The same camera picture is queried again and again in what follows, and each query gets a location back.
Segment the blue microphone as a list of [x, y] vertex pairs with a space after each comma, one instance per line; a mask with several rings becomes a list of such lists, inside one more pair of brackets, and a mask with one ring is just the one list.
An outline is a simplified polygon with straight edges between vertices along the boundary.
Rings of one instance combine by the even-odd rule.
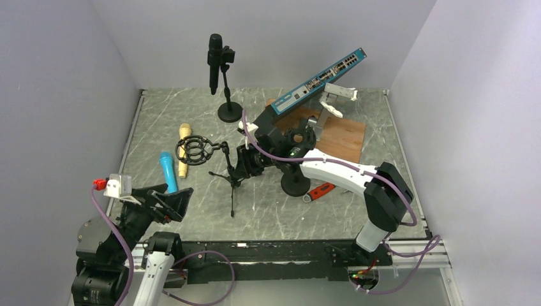
[[162, 167], [165, 183], [167, 184], [167, 193], [176, 193], [178, 188], [175, 179], [172, 155], [169, 152], [161, 152], [159, 156], [159, 163]]

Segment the black tripod shock mount stand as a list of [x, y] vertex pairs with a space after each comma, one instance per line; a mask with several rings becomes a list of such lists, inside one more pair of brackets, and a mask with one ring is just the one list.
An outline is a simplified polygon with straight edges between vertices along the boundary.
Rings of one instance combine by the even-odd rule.
[[220, 143], [213, 143], [208, 138], [200, 135], [191, 135], [191, 136], [185, 136], [184, 138], [180, 139], [175, 149], [177, 152], [175, 153], [176, 158], [188, 166], [199, 166], [204, 163], [206, 163], [212, 156], [213, 153], [217, 150], [222, 151], [225, 155], [226, 159], [226, 170], [228, 172], [228, 176], [220, 175], [218, 173], [214, 173], [212, 171], [209, 171], [209, 175], [213, 177], [219, 177], [225, 179], [231, 186], [231, 209], [230, 209], [230, 215], [231, 218], [235, 217], [235, 211], [234, 211], [234, 204], [233, 204], [233, 196], [235, 189], [238, 188], [241, 185], [241, 182], [243, 181], [243, 178], [240, 178], [239, 176], [236, 176], [234, 174], [235, 168], [232, 166], [231, 160], [230, 160], [230, 148], [228, 146], [228, 142], [222, 141]]

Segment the black shock mount desk stand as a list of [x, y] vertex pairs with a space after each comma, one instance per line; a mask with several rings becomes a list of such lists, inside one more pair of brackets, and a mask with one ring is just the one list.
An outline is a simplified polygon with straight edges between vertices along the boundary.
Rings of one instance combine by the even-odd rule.
[[[309, 150], [315, 148], [316, 134], [309, 121], [310, 119], [302, 118], [297, 127], [290, 127], [286, 130], [284, 136], [290, 145], [286, 151], [286, 158], [303, 158]], [[300, 197], [308, 192], [310, 180], [303, 176], [299, 162], [289, 162], [283, 168], [281, 187], [287, 195], [293, 197]]]

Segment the cream yellow microphone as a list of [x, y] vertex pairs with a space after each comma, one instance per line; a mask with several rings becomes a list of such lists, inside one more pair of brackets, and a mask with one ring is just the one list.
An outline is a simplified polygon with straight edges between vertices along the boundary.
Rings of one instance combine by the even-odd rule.
[[[183, 140], [185, 137], [191, 135], [191, 126], [188, 123], [183, 123], [179, 127], [179, 139]], [[177, 149], [177, 153], [179, 156], [184, 157], [185, 150], [182, 147], [179, 147]], [[182, 161], [179, 162], [178, 165], [178, 176], [180, 179], [185, 179], [188, 172], [188, 165], [186, 163], [183, 163]]]

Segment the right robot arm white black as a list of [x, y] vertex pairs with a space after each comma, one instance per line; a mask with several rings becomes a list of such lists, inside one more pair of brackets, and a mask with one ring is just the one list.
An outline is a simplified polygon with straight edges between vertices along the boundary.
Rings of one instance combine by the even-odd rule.
[[400, 225], [415, 226], [417, 217], [411, 208], [409, 189], [399, 187], [401, 176], [384, 175], [391, 164], [380, 166], [356, 164], [330, 156], [318, 149], [309, 150], [304, 157], [278, 157], [263, 150], [255, 140], [257, 127], [248, 122], [246, 111], [241, 113], [239, 127], [247, 141], [264, 156], [279, 162], [295, 163], [308, 179], [317, 179], [363, 195], [369, 220], [363, 225], [352, 246], [352, 258], [360, 265], [368, 264], [376, 256], [378, 246]]

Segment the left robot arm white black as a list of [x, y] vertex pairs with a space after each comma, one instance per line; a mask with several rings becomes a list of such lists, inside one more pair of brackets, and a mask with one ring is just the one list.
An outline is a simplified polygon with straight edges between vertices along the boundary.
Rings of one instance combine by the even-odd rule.
[[[75, 305], [120, 305], [131, 286], [135, 263], [133, 249], [152, 222], [181, 222], [193, 188], [168, 193], [167, 184], [144, 188], [123, 186], [119, 180], [96, 180], [92, 191], [104, 192], [122, 203], [115, 224], [99, 204], [98, 217], [86, 221], [77, 233], [76, 277], [71, 285]], [[169, 272], [184, 261], [180, 235], [158, 231], [147, 241], [144, 279], [135, 305], [156, 305]]]

